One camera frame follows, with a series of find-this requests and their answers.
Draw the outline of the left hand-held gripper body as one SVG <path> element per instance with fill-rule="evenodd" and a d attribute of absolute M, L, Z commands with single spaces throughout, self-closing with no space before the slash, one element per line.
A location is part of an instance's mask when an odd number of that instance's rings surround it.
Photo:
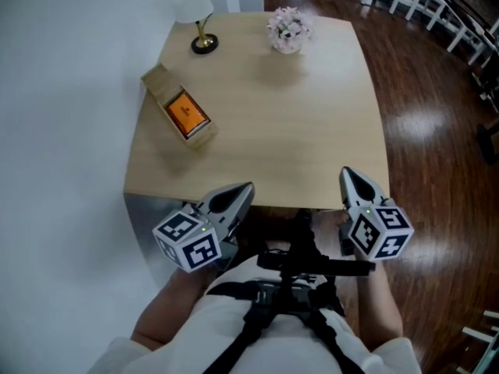
<path fill-rule="evenodd" d="M 239 251 L 231 230 L 190 203 L 169 213 L 152 233 L 163 254 L 187 273 L 209 264 L 226 271 Z"/>

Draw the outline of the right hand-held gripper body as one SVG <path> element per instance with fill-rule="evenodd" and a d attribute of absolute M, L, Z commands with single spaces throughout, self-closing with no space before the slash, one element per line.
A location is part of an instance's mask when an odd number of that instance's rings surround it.
<path fill-rule="evenodd" d="M 393 199 L 382 204 L 353 206 L 347 209 L 349 220 L 343 235 L 371 261 L 400 256 L 414 234 L 406 212 Z"/>

